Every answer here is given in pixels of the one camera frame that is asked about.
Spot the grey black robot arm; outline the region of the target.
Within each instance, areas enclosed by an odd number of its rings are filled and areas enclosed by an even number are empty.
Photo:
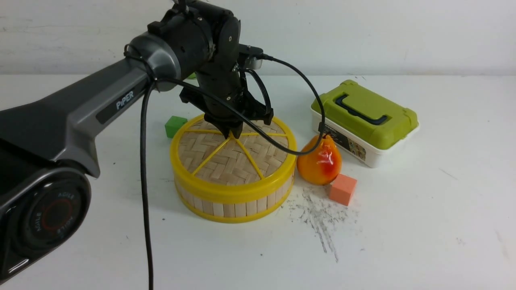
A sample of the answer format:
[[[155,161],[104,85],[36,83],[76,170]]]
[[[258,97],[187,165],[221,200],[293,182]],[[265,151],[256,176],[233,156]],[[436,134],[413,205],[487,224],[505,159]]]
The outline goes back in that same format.
[[[268,97],[244,83],[262,49],[240,43],[232,11],[176,0],[162,20],[129,42],[120,61],[41,100],[2,110],[1,283],[66,242],[81,226],[98,177],[95,139],[140,97],[140,162],[148,261],[152,261],[146,177],[147,106],[153,90],[182,86],[179,97],[204,112],[225,137],[243,124],[270,124]]]

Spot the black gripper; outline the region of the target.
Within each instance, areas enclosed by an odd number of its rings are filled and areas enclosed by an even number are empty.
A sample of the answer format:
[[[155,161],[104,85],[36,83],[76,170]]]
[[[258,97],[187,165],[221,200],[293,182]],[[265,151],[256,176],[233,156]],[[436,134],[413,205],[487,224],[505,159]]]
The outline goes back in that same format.
[[[192,104],[205,113],[208,121],[218,125],[218,130],[227,139],[234,125],[234,138],[239,139],[243,131],[243,121],[229,109],[232,107],[249,120],[261,120],[270,124],[273,109],[267,90],[255,68],[260,68],[260,60],[230,61],[229,67],[210,61],[203,66],[194,61],[180,61],[181,72],[195,73],[199,86],[183,87],[179,97],[185,104]],[[260,103],[249,92],[246,73],[249,72],[261,86],[265,103]]]

